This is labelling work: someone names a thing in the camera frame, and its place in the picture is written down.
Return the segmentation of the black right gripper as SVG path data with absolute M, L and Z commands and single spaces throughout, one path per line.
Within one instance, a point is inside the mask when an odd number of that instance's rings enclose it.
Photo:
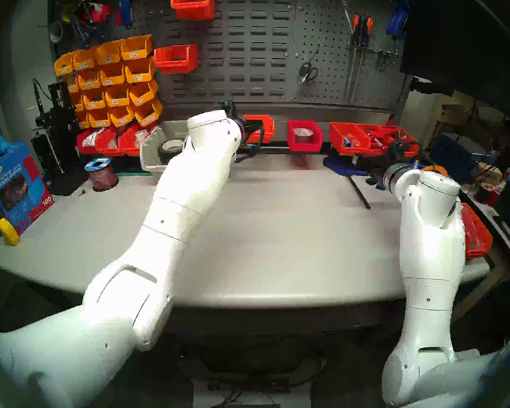
M 388 167 L 371 167 L 368 171 L 368 185 L 378 190 L 388 190 L 388 181 L 385 180 L 385 173 Z

